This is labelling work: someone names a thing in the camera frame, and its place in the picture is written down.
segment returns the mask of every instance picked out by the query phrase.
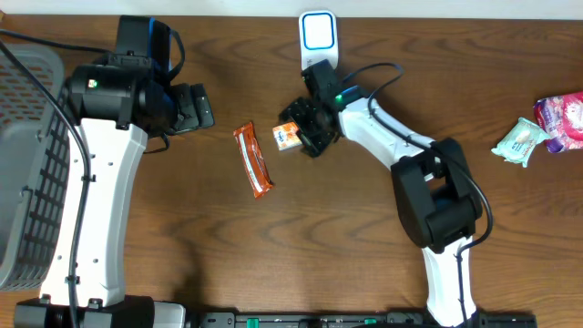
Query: orange box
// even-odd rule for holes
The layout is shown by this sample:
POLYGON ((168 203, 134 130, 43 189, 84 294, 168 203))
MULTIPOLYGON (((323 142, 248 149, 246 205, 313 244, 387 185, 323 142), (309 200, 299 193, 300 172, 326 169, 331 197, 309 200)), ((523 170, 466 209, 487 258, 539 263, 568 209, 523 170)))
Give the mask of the orange box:
POLYGON ((273 128, 273 137, 277 141, 277 147, 280 150, 285 150, 300 146, 302 141, 296 135, 298 130, 298 126, 293 122, 273 128))

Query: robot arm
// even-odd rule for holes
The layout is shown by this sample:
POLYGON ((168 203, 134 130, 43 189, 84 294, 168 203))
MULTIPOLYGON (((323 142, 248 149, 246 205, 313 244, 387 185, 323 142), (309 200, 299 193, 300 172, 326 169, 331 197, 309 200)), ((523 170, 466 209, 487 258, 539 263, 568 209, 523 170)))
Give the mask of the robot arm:
MULTIPOLYGON (((414 157, 423 152, 422 149, 408 144, 407 141, 397 137, 379 124, 375 118, 371 117, 367 102, 367 98, 360 98, 348 104, 338 114, 341 132, 347 139, 365 147, 388 169, 391 169, 393 164, 403 157, 414 157)), ((375 108, 377 117, 382 119, 384 123, 396 128, 404 135, 410 136, 415 141, 430 147, 433 142, 431 138, 420 136, 407 128, 382 110, 376 100, 373 100, 373 107, 375 108)), ((426 181, 432 178, 432 175, 424 177, 426 181)), ((471 240, 471 237, 462 237, 445 246, 445 250, 442 253, 435 253, 429 247, 422 249, 425 270, 427 272, 427 282, 429 283, 427 310, 444 327, 455 327, 463 321, 459 301, 457 261, 455 256, 457 250, 471 242, 471 240)), ((476 306, 472 301, 470 292, 469 251, 464 251, 462 257, 465 312, 468 316, 471 316, 476 311, 476 306)))
MULTIPOLYGON (((391 171, 399 219, 424 255, 429 283, 427 309, 440 325, 459 325, 464 317, 456 254, 471 242, 481 205, 455 169, 450 170, 439 159, 396 136, 377 119, 416 143, 439 149, 467 169, 461 148, 451 139, 434 142, 413 132, 382 110, 376 100, 372 102, 374 118, 368 109, 368 97, 358 87, 343 90, 327 61, 302 74, 312 100, 296 100, 283 111, 281 120, 296 122, 305 150, 313 157, 323 152, 335 133, 340 133, 365 147, 391 171), (430 190, 426 182, 431 179, 445 179, 445 185, 430 190)), ((468 251, 464 251, 464 306, 467 317, 471 317, 476 306, 470 292, 468 257, 468 251)))
MULTIPOLYGON (((107 54, 98 65, 78 67, 66 84, 67 114, 76 123, 93 168, 77 252, 79 307, 124 301, 129 201, 148 138, 214 124, 202 85, 170 85, 178 73, 169 69, 170 35, 178 37, 153 18, 122 16, 116 53, 107 54)), ((80 150, 72 138, 69 147, 61 231, 55 234, 55 256, 40 291, 44 302, 63 306, 69 305, 65 278, 83 175, 80 150)))

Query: wooden table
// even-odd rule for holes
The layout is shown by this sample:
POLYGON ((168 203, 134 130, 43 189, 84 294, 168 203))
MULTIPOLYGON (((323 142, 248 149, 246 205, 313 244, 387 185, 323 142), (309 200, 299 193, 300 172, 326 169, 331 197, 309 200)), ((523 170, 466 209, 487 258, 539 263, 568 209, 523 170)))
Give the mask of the wooden table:
MULTIPOLYGON (((276 148, 277 115, 307 94, 297 20, 159 19, 187 49, 178 82, 205 84, 217 124, 141 160, 126 238, 128 294, 243 312, 423 307, 423 258, 397 219, 387 169, 345 139, 318 159, 276 148), (276 184, 260 200, 232 136, 250 120, 276 184)), ((2 27, 113 48, 117 25, 113 16, 9 15, 2 27)), ((540 327, 581 326, 583 152, 540 146, 523 169, 490 149, 519 117, 534 119, 537 99, 583 89, 583 23, 340 19, 339 32, 342 73, 402 64, 407 74, 379 97, 382 106, 422 134, 463 145, 496 216, 491 238, 472 250, 476 303, 531 311, 540 327)), ((58 53, 67 72, 94 57, 58 53)), ((388 74, 358 81, 372 88, 388 74)), ((3 293, 0 325, 34 296, 3 293)))

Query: plastic basket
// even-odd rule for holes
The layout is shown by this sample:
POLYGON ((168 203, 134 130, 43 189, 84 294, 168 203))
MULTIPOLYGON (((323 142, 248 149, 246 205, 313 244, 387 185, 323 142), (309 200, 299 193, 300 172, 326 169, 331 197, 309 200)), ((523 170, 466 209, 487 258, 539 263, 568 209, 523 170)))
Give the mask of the plastic basket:
MULTIPOLYGON (((8 48, 58 97, 64 68, 55 52, 8 48)), ((37 288, 46 277, 65 201, 68 152, 65 125, 0 55, 0 291, 37 288)))

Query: green connector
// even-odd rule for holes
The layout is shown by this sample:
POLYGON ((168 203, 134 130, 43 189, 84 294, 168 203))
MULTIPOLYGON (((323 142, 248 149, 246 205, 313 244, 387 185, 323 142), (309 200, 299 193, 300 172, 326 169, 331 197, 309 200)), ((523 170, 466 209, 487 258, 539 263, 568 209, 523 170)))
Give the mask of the green connector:
POLYGON ((247 319, 247 328, 259 328, 259 319, 247 319))

